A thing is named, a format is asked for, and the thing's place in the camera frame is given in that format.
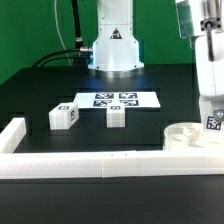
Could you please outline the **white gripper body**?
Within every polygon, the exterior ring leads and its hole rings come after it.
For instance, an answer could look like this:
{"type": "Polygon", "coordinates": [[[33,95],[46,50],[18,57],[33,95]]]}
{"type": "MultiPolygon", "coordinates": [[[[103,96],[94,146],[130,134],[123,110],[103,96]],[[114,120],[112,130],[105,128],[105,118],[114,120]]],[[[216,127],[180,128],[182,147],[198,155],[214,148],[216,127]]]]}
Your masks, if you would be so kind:
{"type": "Polygon", "coordinates": [[[224,97],[224,33],[213,35],[214,61],[208,59],[207,40],[195,42],[196,68],[200,95],[205,98],[224,97]]]}

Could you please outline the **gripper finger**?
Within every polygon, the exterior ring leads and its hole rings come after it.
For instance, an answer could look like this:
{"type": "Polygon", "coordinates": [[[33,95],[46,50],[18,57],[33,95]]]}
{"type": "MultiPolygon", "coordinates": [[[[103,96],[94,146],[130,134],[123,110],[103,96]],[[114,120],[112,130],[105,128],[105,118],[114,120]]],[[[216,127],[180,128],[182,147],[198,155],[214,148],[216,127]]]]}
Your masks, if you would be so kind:
{"type": "Polygon", "coordinates": [[[214,110],[213,117],[217,122],[224,121],[224,109],[214,110]]]}

